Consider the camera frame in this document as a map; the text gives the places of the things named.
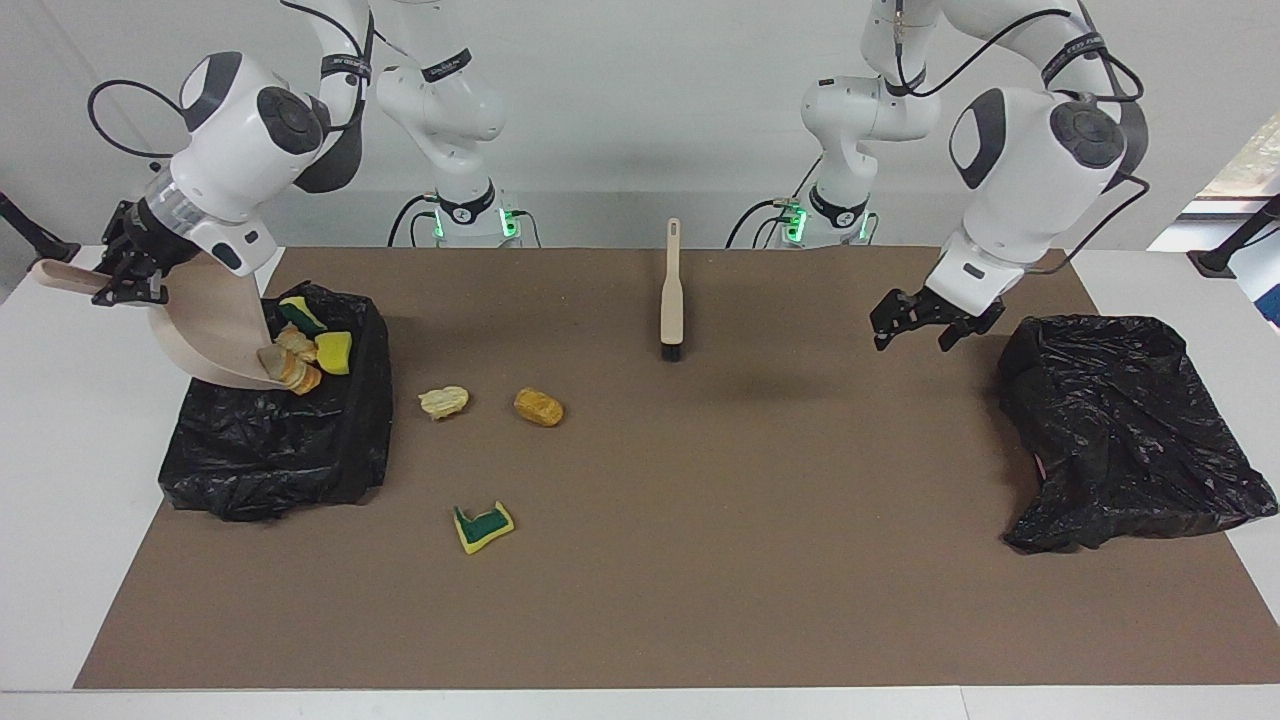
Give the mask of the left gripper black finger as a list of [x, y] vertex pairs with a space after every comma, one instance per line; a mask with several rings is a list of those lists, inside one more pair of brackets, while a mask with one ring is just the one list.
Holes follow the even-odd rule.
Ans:
[[876, 350], [887, 350], [893, 338], [928, 325], [929, 319], [929, 296], [924, 290], [916, 293], [891, 290], [870, 311]]
[[963, 315], [954, 318], [938, 338], [942, 352], [948, 352], [961, 340], [989, 332], [997, 320], [1004, 315], [1004, 305], [991, 305], [978, 316]]

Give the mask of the beige plastic dustpan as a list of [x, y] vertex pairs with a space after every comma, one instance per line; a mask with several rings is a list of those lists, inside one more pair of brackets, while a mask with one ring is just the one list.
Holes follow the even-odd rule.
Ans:
[[[40, 284], [93, 297], [108, 278], [51, 259], [32, 269]], [[256, 351], [273, 342], [256, 279], [234, 275], [201, 255], [164, 278], [168, 304], [137, 304], [161, 350], [183, 372], [209, 384], [236, 389], [284, 389], [271, 380]]]

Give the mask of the small yellow green sponge wedge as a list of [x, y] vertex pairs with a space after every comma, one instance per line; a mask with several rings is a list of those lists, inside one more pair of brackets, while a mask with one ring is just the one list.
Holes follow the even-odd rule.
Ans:
[[276, 309], [292, 325], [308, 338], [329, 332], [328, 325], [311, 311], [303, 296], [296, 295], [279, 299]]

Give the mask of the striped orange bread piece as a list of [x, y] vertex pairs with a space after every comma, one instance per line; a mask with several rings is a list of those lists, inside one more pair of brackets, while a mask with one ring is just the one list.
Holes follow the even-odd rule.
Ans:
[[271, 380], [284, 386], [294, 395], [306, 395], [323, 380], [319, 369], [280, 345], [259, 348], [256, 357]]

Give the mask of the beige brush with black bristles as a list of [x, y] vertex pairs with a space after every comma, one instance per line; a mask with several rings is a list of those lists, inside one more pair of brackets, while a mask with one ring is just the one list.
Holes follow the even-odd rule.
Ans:
[[678, 363], [684, 355], [684, 287], [680, 274], [681, 220], [669, 218], [666, 224], [666, 275], [660, 288], [660, 354], [667, 363]]

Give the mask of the pale yellow bread piece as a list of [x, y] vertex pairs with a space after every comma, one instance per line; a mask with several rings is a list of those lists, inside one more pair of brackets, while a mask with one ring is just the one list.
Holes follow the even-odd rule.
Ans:
[[471, 395], [462, 386], [444, 386], [419, 395], [417, 400], [433, 421], [442, 421], [462, 413], [468, 406]]

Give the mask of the brown bun piece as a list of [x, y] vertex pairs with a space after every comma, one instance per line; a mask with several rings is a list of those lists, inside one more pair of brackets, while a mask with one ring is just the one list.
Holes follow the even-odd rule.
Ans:
[[552, 395], [532, 387], [525, 387], [515, 395], [513, 409], [525, 421], [538, 427], [557, 427], [564, 419], [564, 405]]

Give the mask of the notched green yellow sponge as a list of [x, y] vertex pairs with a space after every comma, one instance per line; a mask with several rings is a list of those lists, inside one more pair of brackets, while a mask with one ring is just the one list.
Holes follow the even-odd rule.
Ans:
[[456, 534], [467, 556], [477, 553], [502, 536], [515, 530], [515, 519], [502, 501], [493, 509], [468, 516], [462, 507], [452, 509]]

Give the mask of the black plastic trash bag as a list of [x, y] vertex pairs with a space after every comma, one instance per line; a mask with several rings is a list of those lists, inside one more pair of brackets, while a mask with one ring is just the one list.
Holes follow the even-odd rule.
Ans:
[[1213, 534], [1280, 514], [1197, 372], [1153, 316], [1029, 316], [998, 359], [1000, 407], [1039, 468], [1004, 533], [1023, 553]]
[[285, 292], [353, 336], [349, 373], [316, 389], [234, 389], [193, 379], [157, 484], [179, 510], [260, 521], [316, 503], [355, 503], [387, 475], [394, 392], [387, 323], [366, 296], [311, 282]]

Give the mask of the brown table mat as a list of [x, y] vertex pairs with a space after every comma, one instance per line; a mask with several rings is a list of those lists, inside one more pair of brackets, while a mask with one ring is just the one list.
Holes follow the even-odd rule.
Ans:
[[[362, 505], [239, 524], [157, 510], [76, 680], [93, 689], [1280, 682], [1280, 626], [1225, 536], [1023, 555], [1036, 469], [998, 407], [1025, 315], [877, 352], [868, 313], [934, 249], [291, 249], [387, 320], [396, 419]], [[462, 386], [433, 421], [417, 396]], [[564, 405], [525, 421], [532, 387]], [[454, 506], [515, 530], [467, 556]]]

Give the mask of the bright window with frame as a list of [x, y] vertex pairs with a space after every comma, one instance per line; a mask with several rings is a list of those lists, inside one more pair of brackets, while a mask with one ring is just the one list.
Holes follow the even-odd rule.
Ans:
[[1210, 250], [1280, 193], [1280, 110], [1184, 206], [1149, 251]]

